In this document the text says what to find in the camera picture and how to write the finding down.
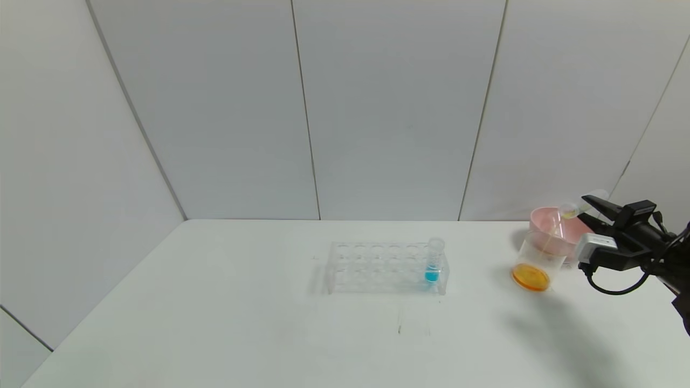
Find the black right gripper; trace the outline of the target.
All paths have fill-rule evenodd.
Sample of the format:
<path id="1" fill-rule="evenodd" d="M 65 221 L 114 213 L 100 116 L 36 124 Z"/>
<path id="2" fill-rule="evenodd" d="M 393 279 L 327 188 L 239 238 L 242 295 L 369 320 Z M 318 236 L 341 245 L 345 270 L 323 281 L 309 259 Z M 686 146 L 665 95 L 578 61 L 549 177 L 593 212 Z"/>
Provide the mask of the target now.
<path id="1" fill-rule="evenodd" d="M 619 206 L 594 195 L 582 196 L 581 199 L 599 212 L 597 216 L 589 213 L 577 216 L 593 234 L 608 237 L 615 234 L 616 241 L 630 248 L 646 248 L 654 253 L 662 251 L 671 241 L 663 214 L 649 200 Z"/>

